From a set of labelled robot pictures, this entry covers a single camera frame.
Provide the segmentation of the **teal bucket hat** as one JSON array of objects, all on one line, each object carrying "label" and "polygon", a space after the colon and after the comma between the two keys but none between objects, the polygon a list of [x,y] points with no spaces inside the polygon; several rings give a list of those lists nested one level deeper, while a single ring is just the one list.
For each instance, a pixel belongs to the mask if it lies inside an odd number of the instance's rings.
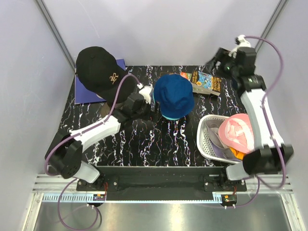
[{"label": "teal bucket hat", "polygon": [[181,102],[178,94],[165,95],[153,93],[155,103],[159,104],[159,109],[163,117],[169,120],[178,120],[184,116],[185,105]]}]

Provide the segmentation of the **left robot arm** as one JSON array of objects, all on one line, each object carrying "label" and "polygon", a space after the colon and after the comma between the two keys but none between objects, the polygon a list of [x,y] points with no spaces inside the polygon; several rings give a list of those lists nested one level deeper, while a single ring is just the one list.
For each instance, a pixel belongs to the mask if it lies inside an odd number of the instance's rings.
[{"label": "left robot arm", "polygon": [[82,160],[83,153],[98,141],[116,135],[137,119],[153,120],[151,103],[154,94],[133,93],[120,108],[111,110],[110,115],[86,127],[70,132],[56,132],[45,154],[44,170],[49,176],[60,175],[64,179],[77,178],[87,182],[97,191],[103,187],[100,171]]}]

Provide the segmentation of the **dark blue bucket hat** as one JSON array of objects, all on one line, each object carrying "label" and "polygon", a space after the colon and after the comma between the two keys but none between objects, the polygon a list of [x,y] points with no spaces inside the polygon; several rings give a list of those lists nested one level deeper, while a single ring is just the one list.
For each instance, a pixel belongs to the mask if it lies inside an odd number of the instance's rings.
[{"label": "dark blue bucket hat", "polygon": [[159,103],[160,112],[169,120],[179,120],[194,108],[193,87],[179,74],[161,76],[154,86],[153,97]]}]

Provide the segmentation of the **black baseball cap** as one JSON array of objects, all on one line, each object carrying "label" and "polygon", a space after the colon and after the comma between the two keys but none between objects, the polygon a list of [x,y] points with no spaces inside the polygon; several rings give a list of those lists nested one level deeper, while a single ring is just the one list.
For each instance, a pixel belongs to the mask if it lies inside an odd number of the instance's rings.
[{"label": "black baseball cap", "polygon": [[115,57],[106,49],[98,46],[84,48],[76,60],[76,75],[83,86],[111,104],[115,100],[118,87],[120,91],[117,103],[124,102],[137,86],[134,77],[127,77]]}]

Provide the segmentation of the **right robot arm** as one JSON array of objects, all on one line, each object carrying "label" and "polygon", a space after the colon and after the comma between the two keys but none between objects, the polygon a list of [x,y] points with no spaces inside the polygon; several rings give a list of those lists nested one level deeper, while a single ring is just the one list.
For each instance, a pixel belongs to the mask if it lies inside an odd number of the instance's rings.
[{"label": "right robot arm", "polygon": [[245,106],[254,134],[254,151],[241,163],[226,168],[218,179],[219,187],[229,191],[236,180],[255,174],[286,174],[286,164],[294,154],[292,145],[284,143],[270,113],[266,93],[269,92],[262,76],[255,74],[257,53],[254,48],[240,47],[232,56],[219,48],[205,66],[219,77],[230,78]]}]

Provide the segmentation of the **pink bucket hat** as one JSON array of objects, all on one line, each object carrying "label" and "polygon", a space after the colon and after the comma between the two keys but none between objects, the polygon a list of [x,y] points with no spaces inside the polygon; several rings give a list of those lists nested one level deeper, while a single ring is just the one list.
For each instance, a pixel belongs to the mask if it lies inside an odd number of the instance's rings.
[{"label": "pink bucket hat", "polygon": [[222,143],[241,153],[251,153],[254,148],[254,135],[247,114],[228,117],[219,126],[218,135]]}]

